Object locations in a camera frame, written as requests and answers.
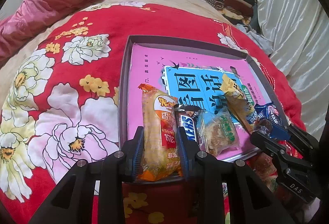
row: white satin curtain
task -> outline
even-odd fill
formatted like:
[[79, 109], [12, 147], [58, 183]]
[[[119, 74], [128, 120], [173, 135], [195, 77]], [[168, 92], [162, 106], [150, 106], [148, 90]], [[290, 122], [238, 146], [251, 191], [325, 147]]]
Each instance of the white satin curtain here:
[[307, 132], [320, 138], [329, 102], [329, 18], [318, 0], [258, 0], [258, 21], [273, 42], [271, 61], [302, 103]]

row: beige bedsheet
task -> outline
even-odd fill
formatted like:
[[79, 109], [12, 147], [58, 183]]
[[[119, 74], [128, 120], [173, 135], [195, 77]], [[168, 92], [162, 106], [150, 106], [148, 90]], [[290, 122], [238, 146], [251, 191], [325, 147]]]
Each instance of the beige bedsheet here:
[[[213, 18], [228, 24], [231, 24], [226, 20], [216, 9], [211, 7], [208, 3], [203, 0], [96, 0], [94, 4], [97, 3], [116, 3], [123, 1], [141, 1], [145, 3], [155, 3], [159, 5], [170, 6], [173, 8], [181, 9], [196, 15]], [[63, 18], [62, 20], [53, 24], [50, 28], [47, 28], [44, 32], [37, 35], [34, 39], [29, 41], [15, 56], [13, 56], [6, 65], [0, 69], [0, 105], [2, 104], [8, 94], [11, 82], [18, 70], [19, 66], [22, 64], [23, 60], [29, 57], [35, 48], [45, 40], [48, 35], [59, 26], [66, 23], [72, 15]]]

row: orange bread package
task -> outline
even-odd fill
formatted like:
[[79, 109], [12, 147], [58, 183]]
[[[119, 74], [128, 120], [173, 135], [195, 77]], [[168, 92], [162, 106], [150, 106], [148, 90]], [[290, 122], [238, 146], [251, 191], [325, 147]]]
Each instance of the orange bread package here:
[[176, 146], [176, 121], [173, 106], [177, 98], [141, 84], [144, 123], [144, 153], [140, 179], [157, 181], [180, 168]]

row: bird illustration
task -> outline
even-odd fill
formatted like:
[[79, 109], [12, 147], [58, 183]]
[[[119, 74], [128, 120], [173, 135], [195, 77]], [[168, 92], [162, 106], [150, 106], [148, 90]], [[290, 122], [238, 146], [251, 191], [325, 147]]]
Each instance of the bird illustration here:
[[171, 68], [176, 68], [177, 70], [178, 70], [178, 68], [179, 68], [179, 63], [176, 65], [173, 61], [171, 61], [172, 63], [173, 63], [173, 67], [171, 67]]

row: clear plastic snack bag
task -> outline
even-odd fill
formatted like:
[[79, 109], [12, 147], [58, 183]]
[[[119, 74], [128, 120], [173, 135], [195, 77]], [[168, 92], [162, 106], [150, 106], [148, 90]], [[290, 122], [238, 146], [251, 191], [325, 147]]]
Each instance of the clear plastic snack bag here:
[[239, 147], [239, 137], [226, 107], [216, 115], [200, 110], [196, 127], [202, 151], [217, 157], [229, 147]]

